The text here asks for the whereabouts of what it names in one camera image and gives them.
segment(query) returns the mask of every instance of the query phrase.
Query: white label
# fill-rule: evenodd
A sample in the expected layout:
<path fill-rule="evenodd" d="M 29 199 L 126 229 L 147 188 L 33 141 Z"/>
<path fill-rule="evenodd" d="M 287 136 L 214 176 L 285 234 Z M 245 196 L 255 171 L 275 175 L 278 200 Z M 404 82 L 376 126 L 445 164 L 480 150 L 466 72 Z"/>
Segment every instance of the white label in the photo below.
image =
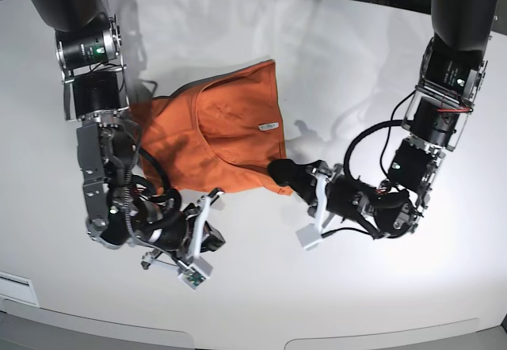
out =
<path fill-rule="evenodd" d="M 278 124 L 278 122 L 261 124 L 259 126 L 259 130 L 261 130 L 261 131 L 269 131 L 269 130 L 274 130 L 275 128 L 278 128 L 279 126 L 280 125 Z"/>

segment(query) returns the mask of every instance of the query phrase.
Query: white tabletop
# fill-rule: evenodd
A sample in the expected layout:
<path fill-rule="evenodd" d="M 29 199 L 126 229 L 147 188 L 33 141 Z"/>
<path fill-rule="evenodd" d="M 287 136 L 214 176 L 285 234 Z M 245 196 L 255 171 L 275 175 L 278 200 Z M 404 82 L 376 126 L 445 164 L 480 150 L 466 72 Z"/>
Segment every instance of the white tabletop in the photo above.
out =
<path fill-rule="evenodd" d="M 414 88 L 433 34 L 429 16 L 346 0 L 110 2 L 126 63 L 157 81 L 158 94 L 275 59 L 288 155 L 298 162 L 340 162 L 353 137 L 387 120 Z M 310 218 L 297 196 L 227 195 L 210 218 L 227 244 L 206 255 L 213 277 L 193 293 L 164 269 L 143 271 L 145 249 L 111 251 L 86 236 L 77 124 L 63 120 L 53 31 L 29 0 L 0 2 L 0 20 L 0 270 L 30 278 L 43 308 L 246 350 L 470 318 L 485 329 L 504 317 L 505 37 L 490 41 L 476 111 L 415 235 L 373 242 L 344 232 L 306 252 L 295 231 Z M 404 136 L 395 132 L 386 162 Z M 372 184 L 384 140 L 373 135 L 352 159 Z"/>

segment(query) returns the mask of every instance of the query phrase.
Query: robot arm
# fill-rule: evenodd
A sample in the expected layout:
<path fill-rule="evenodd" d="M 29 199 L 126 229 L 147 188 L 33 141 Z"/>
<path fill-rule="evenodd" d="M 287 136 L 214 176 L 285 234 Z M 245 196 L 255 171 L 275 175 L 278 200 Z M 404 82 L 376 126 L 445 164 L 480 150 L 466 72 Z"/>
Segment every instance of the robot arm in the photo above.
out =
<path fill-rule="evenodd" d="M 393 120 L 393 113 L 391 120 L 361 133 L 347 150 L 343 165 L 330 168 L 323 161 L 296 165 L 291 160 L 269 165 L 277 184 L 291 186 L 310 205 L 314 222 L 297 233 L 305 249 L 336 232 L 326 232 L 335 215 L 359 223 L 374 239 L 400 238 L 415 231 L 445 152 L 456 148 L 474 110 L 496 5 L 497 0 L 432 0 L 435 35 L 423 57 L 415 91 L 406 98 L 412 101 L 404 119 Z M 349 170 L 354 147 L 373 132 L 399 126 L 410 136 L 402 141 L 388 171 L 383 169 L 386 180 L 376 188 L 355 179 Z M 330 213 L 326 221 L 322 207 Z M 373 218 L 375 225 L 367 218 Z"/>
<path fill-rule="evenodd" d="M 168 255 L 174 262 L 170 267 L 195 290 L 212 272 L 200 254 L 225 243 L 207 222 L 210 206 L 223 192 L 215 189 L 181 211 L 179 192 L 141 147 L 140 127 L 128 117 L 120 29 L 107 0 L 32 2 L 55 30 L 66 120 L 74 115 L 82 123 L 77 130 L 78 162 L 84 178 L 88 235 L 109 249 L 125 243 L 151 248 L 143 257 L 144 269 L 168 265 L 158 259 Z M 159 173 L 162 194 L 133 174 L 139 156 Z"/>

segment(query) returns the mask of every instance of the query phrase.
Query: orange fabric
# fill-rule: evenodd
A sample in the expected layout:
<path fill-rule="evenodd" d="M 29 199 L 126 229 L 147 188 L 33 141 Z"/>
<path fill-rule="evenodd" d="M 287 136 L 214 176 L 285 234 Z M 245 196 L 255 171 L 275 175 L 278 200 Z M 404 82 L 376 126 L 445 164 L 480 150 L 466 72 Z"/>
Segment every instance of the orange fabric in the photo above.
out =
<path fill-rule="evenodd" d="M 278 108 L 275 63 L 268 61 L 171 97 L 131 107 L 143 128 L 142 146 L 165 169 L 177 189 L 225 192 L 265 188 L 290 195 L 267 174 L 268 164 L 285 158 L 284 127 Z M 278 123 L 261 131 L 259 125 Z M 160 187 L 147 162 L 148 180 Z"/>

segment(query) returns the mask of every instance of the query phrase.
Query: clothing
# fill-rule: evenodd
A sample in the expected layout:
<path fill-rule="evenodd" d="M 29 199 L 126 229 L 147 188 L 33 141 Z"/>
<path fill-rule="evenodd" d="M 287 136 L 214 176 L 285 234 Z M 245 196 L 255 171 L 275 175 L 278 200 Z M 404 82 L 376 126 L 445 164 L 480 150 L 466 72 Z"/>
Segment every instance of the clothing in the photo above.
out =
<path fill-rule="evenodd" d="M 241 192 L 261 186 L 290 195 L 267 173 L 286 158 L 284 128 L 276 91 L 275 63 L 267 61 L 131 106 L 141 125 L 141 146 L 168 173 L 176 189 Z M 160 186 L 143 163 L 148 180 Z"/>

